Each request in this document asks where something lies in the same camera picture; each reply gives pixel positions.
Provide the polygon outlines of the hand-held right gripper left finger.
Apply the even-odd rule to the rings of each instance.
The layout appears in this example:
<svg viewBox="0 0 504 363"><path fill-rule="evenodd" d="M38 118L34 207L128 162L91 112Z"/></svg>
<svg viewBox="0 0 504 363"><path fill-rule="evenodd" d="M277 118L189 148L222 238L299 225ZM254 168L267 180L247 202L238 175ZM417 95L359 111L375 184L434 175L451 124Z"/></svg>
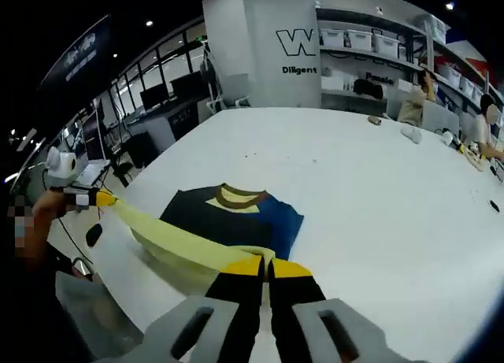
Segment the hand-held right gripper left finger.
<svg viewBox="0 0 504 363"><path fill-rule="evenodd" d="M264 258L227 265L204 296L191 296L146 330L142 362L248 362L259 328Z"/></svg>

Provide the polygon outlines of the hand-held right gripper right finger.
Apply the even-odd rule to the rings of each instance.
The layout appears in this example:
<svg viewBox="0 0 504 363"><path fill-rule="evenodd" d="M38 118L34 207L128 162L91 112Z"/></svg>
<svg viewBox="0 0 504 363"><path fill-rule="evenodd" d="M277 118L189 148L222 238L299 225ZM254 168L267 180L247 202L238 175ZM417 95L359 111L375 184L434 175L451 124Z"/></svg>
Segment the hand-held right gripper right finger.
<svg viewBox="0 0 504 363"><path fill-rule="evenodd" d="M272 259L269 297L282 362L393 362L384 332L342 300L327 299L305 267Z"/></svg>

